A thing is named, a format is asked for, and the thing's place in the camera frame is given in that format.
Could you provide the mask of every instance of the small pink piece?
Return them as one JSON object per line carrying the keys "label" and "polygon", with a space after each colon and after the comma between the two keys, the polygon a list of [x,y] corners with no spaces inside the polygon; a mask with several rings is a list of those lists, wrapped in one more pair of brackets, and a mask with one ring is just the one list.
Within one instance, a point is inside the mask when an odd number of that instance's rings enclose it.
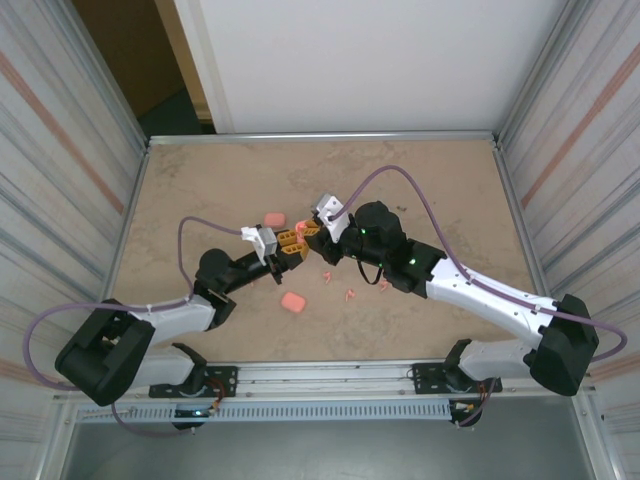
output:
{"label": "small pink piece", "polygon": [[267,228],[282,228],[287,223],[287,217],[284,213],[267,213],[262,223]]}
{"label": "small pink piece", "polygon": [[304,220],[296,223],[296,242],[304,243],[304,235],[302,235],[302,232],[304,232],[305,228],[307,228],[307,222]]}
{"label": "small pink piece", "polygon": [[307,305],[307,301],[296,293],[287,292],[282,297],[280,304],[290,312],[301,313]]}

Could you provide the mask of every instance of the tabletop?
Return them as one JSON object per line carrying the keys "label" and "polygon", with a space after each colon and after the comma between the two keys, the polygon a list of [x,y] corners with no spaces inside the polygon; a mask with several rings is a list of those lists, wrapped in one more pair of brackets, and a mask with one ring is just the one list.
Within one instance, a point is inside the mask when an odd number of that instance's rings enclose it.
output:
{"label": "tabletop", "polygon": [[[288,227],[310,217],[322,193],[343,202],[376,168],[399,165],[414,176],[432,204],[454,251],[470,268],[516,288],[531,282],[504,190],[487,141],[340,141],[158,145],[151,149],[114,298],[147,304],[184,296],[177,268],[177,226],[196,215],[240,229],[283,212]],[[386,172],[356,206],[381,200],[411,238],[441,248],[417,195],[396,172]],[[231,258],[252,250],[238,237],[188,224],[184,264],[195,274],[211,248]],[[365,266],[369,276],[375,269]],[[323,274],[331,271],[325,285]],[[345,293],[356,294],[348,302]],[[282,296],[307,299],[300,314]],[[227,322],[180,341],[209,361],[333,361],[443,357],[461,338],[482,341],[510,334],[460,308],[367,285],[355,262],[325,264],[311,252],[284,275],[264,277],[231,294],[237,307]]]}

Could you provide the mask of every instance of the vent grille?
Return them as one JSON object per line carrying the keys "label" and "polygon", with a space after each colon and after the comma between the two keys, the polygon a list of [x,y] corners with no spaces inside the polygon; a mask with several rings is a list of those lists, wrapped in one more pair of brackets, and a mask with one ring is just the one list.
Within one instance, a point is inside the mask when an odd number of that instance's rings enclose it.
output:
{"label": "vent grille", "polygon": [[[176,418],[178,405],[171,404],[119,404],[118,413],[130,423],[193,422],[193,417]],[[196,410],[183,404],[180,410]],[[369,400],[324,402],[222,402],[203,422],[269,422],[313,420],[450,420],[449,401],[446,399]],[[87,407],[78,412],[81,423],[112,423],[109,408]]]}

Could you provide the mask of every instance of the orange stripe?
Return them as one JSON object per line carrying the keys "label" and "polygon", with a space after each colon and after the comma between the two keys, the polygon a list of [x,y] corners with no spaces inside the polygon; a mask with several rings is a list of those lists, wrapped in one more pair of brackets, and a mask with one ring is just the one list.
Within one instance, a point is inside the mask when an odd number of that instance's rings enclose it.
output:
{"label": "orange stripe", "polygon": [[613,98],[613,96],[620,90],[620,87],[624,85],[624,82],[631,76],[633,71],[636,69],[638,64],[640,63],[640,43],[636,45],[636,48],[633,49],[631,54],[627,57],[627,59],[620,65],[618,71],[615,73],[609,83],[604,87],[600,95],[593,105],[584,116],[584,118],[578,123],[576,128],[571,132],[571,135],[567,137],[564,141],[560,149],[553,156],[549,164],[544,168],[538,179],[534,182],[531,189],[527,192],[527,194],[522,197],[522,206],[523,208],[527,208],[527,205],[531,202],[533,196],[537,193],[540,187],[547,181],[547,179],[551,176],[553,171],[556,169],[558,164],[567,156],[567,154],[571,151],[573,146],[576,144],[578,139],[582,136],[587,127],[593,122],[593,119],[607,106],[609,101]]}
{"label": "orange stripe", "polygon": [[640,370],[640,353],[632,353],[622,358],[618,358],[602,367],[591,369],[591,378],[600,382],[608,378],[619,377],[627,373]]}
{"label": "orange stripe", "polygon": [[29,104],[33,111],[40,117],[42,123],[49,129],[58,142],[71,154],[75,161],[80,165],[80,168],[87,174],[91,181],[98,187],[98,190],[107,198],[109,203],[115,208],[118,213],[124,211],[124,205],[118,199],[115,193],[107,186],[107,184],[100,178],[100,175],[93,169],[89,161],[84,157],[80,149],[71,140],[71,137],[64,131],[62,126],[54,118],[54,116],[47,110],[36,94],[31,90],[27,82],[20,75],[20,73],[14,68],[9,59],[0,52],[0,71],[11,83],[13,88],[20,93],[22,98]]}
{"label": "orange stripe", "polygon": [[609,407],[606,409],[607,412],[616,412],[617,410],[638,410],[640,407],[640,402],[633,403],[625,403],[624,405],[616,405],[615,407]]}
{"label": "orange stripe", "polygon": [[[9,362],[7,360],[0,359],[0,377],[10,378],[12,380],[16,380],[22,383],[31,383],[33,385],[40,385],[29,370],[23,365],[18,365],[17,363]],[[52,382],[58,382],[57,378],[51,377],[49,375],[45,375]]]}

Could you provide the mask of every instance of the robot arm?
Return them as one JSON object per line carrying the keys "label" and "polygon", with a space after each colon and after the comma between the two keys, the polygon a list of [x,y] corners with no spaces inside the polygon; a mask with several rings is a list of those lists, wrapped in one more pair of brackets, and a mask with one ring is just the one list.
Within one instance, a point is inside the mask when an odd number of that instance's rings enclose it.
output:
{"label": "robot arm", "polygon": [[[184,394],[196,394],[205,380],[205,359],[182,344],[147,350],[180,334],[222,325],[235,308],[230,293],[266,275],[281,283],[283,273],[300,265],[311,249],[331,265],[346,256],[359,266],[376,266],[394,288],[469,310],[517,338],[458,341],[444,362],[445,380],[453,390],[465,391],[490,377],[522,377],[528,372],[553,392],[577,392],[598,346],[593,327],[529,310],[467,282],[445,252],[407,238],[397,215],[381,202],[364,204],[355,215],[332,220],[341,208],[337,198],[324,195],[302,232],[303,243],[297,242],[293,231],[243,228],[242,238],[252,243],[254,251],[237,260],[220,249],[205,252],[194,295],[180,308],[142,314],[95,310],[58,355],[56,370],[101,406],[137,386],[179,385]],[[512,297],[588,317],[584,303],[570,295],[558,303],[466,271]]]}
{"label": "robot arm", "polygon": [[592,326],[539,311],[540,308],[589,317],[585,304],[565,295],[561,302],[522,292],[463,266],[471,278],[536,305],[535,310],[491,294],[466,280],[442,250],[407,238],[400,220],[381,202],[362,205],[355,215],[343,214],[340,201],[324,195],[314,210],[322,227],[305,240],[330,264],[351,257],[380,269],[396,289],[469,310],[512,333],[518,340],[482,343],[461,340],[445,364],[452,384],[489,377],[530,374],[545,388],[575,395],[598,347]]}

